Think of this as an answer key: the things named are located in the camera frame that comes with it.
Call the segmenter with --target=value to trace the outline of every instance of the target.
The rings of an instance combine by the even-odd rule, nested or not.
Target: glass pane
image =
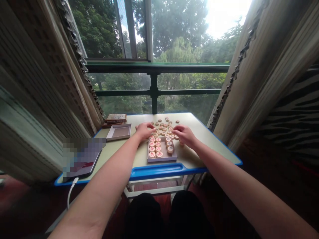
[[[226,73],[161,73],[160,90],[221,89]]]
[[[152,0],[154,62],[230,62],[251,1]]]
[[[206,126],[217,99],[218,94],[159,96],[157,110],[159,114],[191,112]]]
[[[98,100],[106,117],[109,114],[140,115],[152,113],[150,96],[101,96]]]
[[[89,73],[93,89],[99,90],[149,90],[151,77],[146,73]]]
[[[124,0],[69,0],[69,4],[88,58],[132,58]],[[132,5],[138,58],[146,59],[146,53],[141,51],[146,48],[144,1],[134,0]]]

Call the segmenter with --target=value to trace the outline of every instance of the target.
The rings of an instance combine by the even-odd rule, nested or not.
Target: hand
[[[175,126],[172,133],[179,137],[181,143],[185,143],[190,148],[193,148],[195,142],[198,140],[192,130],[186,125],[179,124]]]
[[[144,139],[149,138],[152,135],[152,133],[156,132],[156,129],[150,122],[141,123],[138,126],[135,126],[135,129],[135,134],[139,136],[141,142]]]

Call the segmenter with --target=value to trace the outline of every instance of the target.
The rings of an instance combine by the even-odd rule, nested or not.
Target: window
[[[144,1],[134,1],[144,12]],[[146,59],[145,29],[138,30],[132,1],[69,0],[86,58]],[[142,28],[143,17],[139,18]]]
[[[158,76],[160,90],[220,89],[226,73],[162,73]]]
[[[230,62],[251,0],[152,0],[154,62]]]
[[[109,114],[140,115],[152,113],[149,96],[106,96],[99,97],[105,116]]]
[[[151,78],[145,73],[89,73],[96,91],[102,90],[148,90]]]
[[[207,125],[218,94],[214,95],[166,95],[158,98],[158,113],[191,112]]]
[[[207,124],[252,0],[69,0],[105,115]]]

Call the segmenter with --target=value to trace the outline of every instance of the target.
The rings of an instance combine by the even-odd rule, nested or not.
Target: green foliage
[[[119,58],[119,43],[113,1],[69,0],[84,47],[89,57]],[[133,0],[139,58],[146,58],[145,16],[142,0]],[[230,62],[242,30],[241,19],[220,39],[206,34],[207,0],[152,1],[153,49],[155,62]],[[124,48],[130,55],[130,40],[123,32]],[[150,88],[146,74],[89,74],[95,90],[141,90]],[[158,76],[162,90],[220,89],[226,73],[163,73]],[[158,98],[159,113],[192,112],[208,122],[218,95],[172,95]],[[105,114],[151,114],[149,96],[100,97]]]
[[[133,0],[137,32],[144,38],[144,9],[141,0]],[[208,24],[207,0],[156,0],[152,1],[153,52],[159,57],[172,48],[173,42],[182,37],[193,48],[204,43]]]

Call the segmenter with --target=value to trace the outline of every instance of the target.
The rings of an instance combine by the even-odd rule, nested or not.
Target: left hand
[[[135,129],[135,134],[139,136],[140,141],[149,138],[152,133],[156,132],[154,125],[152,125],[150,122],[143,122],[138,126],[135,126]]]

